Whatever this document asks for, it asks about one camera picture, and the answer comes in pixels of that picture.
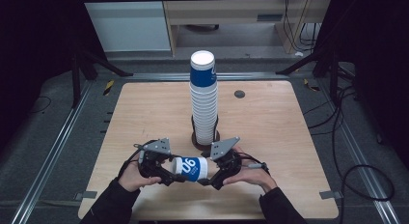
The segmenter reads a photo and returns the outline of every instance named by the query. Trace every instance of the black cable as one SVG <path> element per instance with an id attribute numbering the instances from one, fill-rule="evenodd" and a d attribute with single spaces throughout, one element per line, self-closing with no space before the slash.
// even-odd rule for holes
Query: black cable
<path id="1" fill-rule="evenodd" d="M 228 164 L 230 164 L 231 162 L 234 162 L 234 161 L 237 161 L 237 160 L 242 160 L 242 159 L 250 159 L 250 160 L 253 160 L 253 161 L 255 161 L 256 163 L 259 163 L 259 164 L 261 164 L 261 162 L 259 161 L 259 160 L 257 160 L 256 158 L 254 158 L 254 157 L 252 157 L 251 155 L 249 155 L 249 154 L 245 154 L 245 153 L 238 153 L 238 154 L 244 154 L 245 156 L 240 156 L 240 157 L 236 157 L 236 158 L 233 158 L 233 159 L 229 159 L 228 161 L 225 161 L 225 162 L 223 162 L 223 164 L 221 164 L 221 166 L 225 166 L 225 165 L 228 165 Z"/>
<path id="2" fill-rule="evenodd" d="M 142 146 L 142 145 L 140 145 L 140 144 L 134 144 L 134 145 L 133 145 L 133 147 L 138 148 L 138 149 L 135 151 L 135 153 L 133 153 L 133 154 L 129 157 L 129 159 L 127 160 L 128 162 L 131 162 L 132 158 L 142 150 L 142 149 L 140 148 L 141 146 Z"/>
<path id="3" fill-rule="evenodd" d="M 299 36 L 299 40 L 300 43 L 306 45 L 306 46 L 312 46 L 312 48 L 310 49 L 311 51 L 314 50 L 314 46 L 315 46 L 315 31 L 316 31 L 316 23 L 314 24 L 314 31 L 313 31 L 313 37 L 310 39 L 310 35 L 308 35 L 308 23 L 304 23 L 303 27 L 301 28 L 301 32 L 300 32 L 300 36 Z M 306 35 L 307 35 L 307 39 L 303 39 L 302 38 L 302 34 L 304 29 L 306 29 Z"/>
<path id="4" fill-rule="evenodd" d="M 39 112 L 41 112 L 41 111 L 44 111 L 46 108 L 48 108 L 48 106 L 50 106 L 50 104 L 51 104 L 51 98 L 50 98 L 50 97 L 39 97 L 39 98 L 47 98 L 47 99 L 48 99 L 48 103 L 45 105 L 44 108 L 42 108 L 42 109 L 40 109 L 40 110 L 30 111 L 30 114 L 39 113 Z"/>
<path id="5" fill-rule="evenodd" d="M 339 124 L 335 129 L 332 129 L 331 131 L 327 131 L 327 132 L 312 133 L 312 134 L 310 134 L 310 135 L 311 135 L 311 136 L 317 136 L 317 135 L 331 134 L 331 133 L 334 132 L 335 130 L 338 130 L 338 129 L 341 127 L 342 123 L 343 123 L 343 118 L 342 118 L 342 120 L 340 121 L 340 124 Z"/>
<path id="6" fill-rule="evenodd" d="M 339 102 L 336 102 L 336 104 L 341 104 L 341 101 L 344 99 L 343 94 L 344 94 L 347 90 L 349 90 L 349 89 L 351 89 L 351 88 L 352 88 L 352 86 L 348 86 L 348 87 L 346 87 L 346 88 L 344 88 L 344 89 L 341 90 L 342 96 L 338 98 Z M 308 129 L 313 129 L 313 128 L 316 128 L 316 127 L 318 127 L 318 126 L 323 126 L 323 125 L 327 124 L 328 122 L 330 122 L 330 121 L 332 120 L 332 118 L 333 118 L 333 117 L 337 114 L 337 112 L 339 111 L 339 107 L 340 107 L 340 105 L 336 107 L 336 109 L 335 109 L 334 112 L 331 114 L 331 116 L 328 117 L 326 120 L 324 120 L 323 122 L 321 122 L 321 123 L 319 123 L 319 124 L 316 124 L 316 125 L 313 125 L 313 126 L 308 126 Z"/>
<path id="7" fill-rule="evenodd" d="M 288 19 L 288 15 L 287 15 L 287 13 L 288 13 L 288 0 L 286 0 L 285 3 L 286 3 L 286 7 L 285 7 L 285 15 L 284 15 L 284 19 L 283 19 L 283 29 L 284 29 L 284 32 L 286 34 L 286 37 L 289 39 L 289 42 L 291 43 L 292 48 L 294 48 L 297 51 L 302 51 L 302 52 L 311 50 L 310 48 L 305 49 L 305 48 L 298 47 L 297 44 L 295 43 L 295 38 L 294 38 L 294 35 L 292 33 L 291 25 L 289 24 L 289 19 Z M 290 32 L 291 35 L 289 35 L 288 32 L 286 31 L 286 22 L 288 24 L 288 29 L 289 29 L 289 32 Z"/>
<path id="8" fill-rule="evenodd" d="M 312 112 L 312 111 L 318 109 L 319 107 L 321 107 L 321 106 L 323 106 L 323 105 L 325 105 L 325 104 L 328 104 L 328 103 L 330 103 L 330 102 L 331 102 L 331 100 L 327 100 L 327 101 L 325 101 L 324 103 L 319 104 L 318 106 L 316 106 L 316 107 L 314 107 L 314 108 L 311 108 L 310 110 L 304 112 L 303 115 L 307 115 L 308 113 L 310 113 L 310 112 Z"/>
<path id="9" fill-rule="evenodd" d="M 386 201 L 391 200 L 395 195 L 395 187 L 394 187 L 394 184 L 391 181 L 391 179 L 385 173 L 383 173 L 380 169 L 378 169 L 378 168 L 376 168 L 374 166 L 366 165 L 366 164 L 358 164 L 358 165 L 354 165 L 354 166 L 350 167 L 346 171 L 346 173 L 344 175 L 341 173 L 340 166 L 339 166 L 338 161 L 337 161 L 337 155 L 336 155 L 336 152 L 335 152 L 335 128 L 337 126 L 340 114 L 342 113 L 341 102 L 342 102 L 342 100 L 344 98 L 344 93 L 345 93 L 345 90 L 342 90 L 342 92 L 339 94 L 339 100 L 340 100 L 339 109 L 338 109 L 338 112 L 337 112 L 337 117 L 336 117 L 336 119 L 334 121 L 334 124 L 333 124 L 333 131 L 332 131 L 332 135 L 331 135 L 333 159 L 334 159 L 334 163 L 335 163 L 337 173 L 341 178 L 341 193 L 343 195 L 343 197 L 341 198 L 340 224 L 343 223 L 344 206 L 345 206 L 345 201 L 344 201 L 344 199 L 345 199 L 344 198 L 345 187 L 348 187 L 351 191 L 353 191 L 358 196 L 363 197 L 363 198 L 368 199 L 368 200 L 371 200 L 371 201 L 386 202 Z M 351 172 L 353 172 L 354 170 L 359 169 L 359 168 L 370 168 L 370 169 L 376 171 L 382 177 L 384 177 L 386 179 L 386 181 L 388 182 L 388 184 L 390 185 L 391 193 L 385 198 L 372 197 L 372 196 L 368 196 L 367 194 L 365 194 L 363 192 L 360 192 L 358 189 L 354 188 L 352 185 L 347 183 L 346 179 L 347 179 L 348 175 Z"/>

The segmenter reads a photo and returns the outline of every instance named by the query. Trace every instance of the black tripod leg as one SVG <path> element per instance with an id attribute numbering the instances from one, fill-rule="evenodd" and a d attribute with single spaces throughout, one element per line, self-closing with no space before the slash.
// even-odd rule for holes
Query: black tripod leg
<path id="1" fill-rule="evenodd" d="M 76 54 L 72 57 L 72 89 L 73 89 L 73 102 L 72 102 L 72 108 L 74 108 L 77 104 L 78 101 L 81 99 L 81 85 L 79 81 L 79 68 L 77 65 L 77 59 L 76 59 Z"/>
<path id="2" fill-rule="evenodd" d="M 102 65 L 103 67 L 109 69 L 110 71 L 114 72 L 118 76 L 121 76 L 121 77 L 133 76 L 133 73 L 125 72 L 123 70 L 120 70 L 120 69 L 116 68 L 115 66 L 113 66 L 112 64 L 98 58 L 97 56 L 95 56 L 94 54 L 92 54 L 92 53 L 90 53 L 88 51 L 82 51 L 82 54 L 83 54 L 83 56 L 85 58 L 88 58 L 88 59 Z"/>
<path id="3" fill-rule="evenodd" d="M 85 78 L 87 80 L 95 80 L 98 77 L 98 73 L 92 64 L 92 61 L 87 59 L 82 54 L 81 50 L 76 50 L 75 52 L 77 53 L 76 55 L 77 64 L 79 65 L 79 68 L 81 69 L 82 73 L 84 73 Z"/>
<path id="4" fill-rule="evenodd" d="M 296 62 L 294 65 L 290 66 L 289 68 L 287 68 L 285 70 L 277 71 L 276 74 L 288 75 L 288 74 L 300 69 L 301 67 L 308 64 L 309 62 L 317 61 L 320 58 L 320 56 L 322 55 L 322 53 L 324 52 L 323 49 L 324 49 L 323 47 L 319 48 L 317 51 L 314 51 L 312 54 L 310 54 L 306 58 L 303 58 L 300 61 Z"/>

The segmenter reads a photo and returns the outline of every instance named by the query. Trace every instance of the wooden board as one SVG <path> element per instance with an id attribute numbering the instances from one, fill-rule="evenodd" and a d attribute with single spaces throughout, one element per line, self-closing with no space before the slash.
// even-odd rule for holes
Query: wooden board
<path id="1" fill-rule="evenodd" d="M 245 98 L 236 98 L 242 90 Z M 286 81 L 218 82 L 219 130 L 222 139 L 239 136 L 246 153 L 265 161 L 295 208 L 305 218 L 331 219 L 338 215 L 333 199 L 321 200 L 330 190 L 298 101 Z M 173 154 L 199 156 L 191 142 L 189 82 L 128 83 L 123 86 L 103 141 L 88 191 L 98 195 L 134 153 L 133 144 L 169 137 Z M 209 161 L 209 176 L 217 169 Z M 146 186 L 134 206 L 133 219 L 263 219 L 262 189 L 239 182 L 215 190 L 198 183 Z M 95 199 L 84 199 L 83 217 Z"/>

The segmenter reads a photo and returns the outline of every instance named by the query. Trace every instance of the black sleeve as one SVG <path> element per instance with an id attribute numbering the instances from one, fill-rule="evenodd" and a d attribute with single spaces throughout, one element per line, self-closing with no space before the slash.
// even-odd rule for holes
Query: black sleeve
<path id="1" fill-rule="evenodd" d="M 260 196 L 259 205 L 268 224 L 307 223 L 279 187 Z"/>
<path id="2" fill-rule="evenodd" d="M 111 181 L 81 220 L 81 224 L 129 223 L 132 207 L 141 190 L 126 191 L 118 179 Z"/>

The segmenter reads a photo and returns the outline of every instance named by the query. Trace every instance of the printed logo on cup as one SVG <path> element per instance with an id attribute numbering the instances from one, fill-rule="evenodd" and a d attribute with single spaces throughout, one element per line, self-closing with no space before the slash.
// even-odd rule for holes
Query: printed logo on cup
<path id="1" fill-rule="evenodd" d="M 176 157 L 173 173 L 181 174 L 190 182 L 207 178 L 207 161 L 204 157 Z"/>
<path id="2" fill-rule="evenodd" d="M 209 87 L 217 81 L 214 55 L 209 51 L 197 51 L 190 59 L 190 82 L 197 87 Z"/>

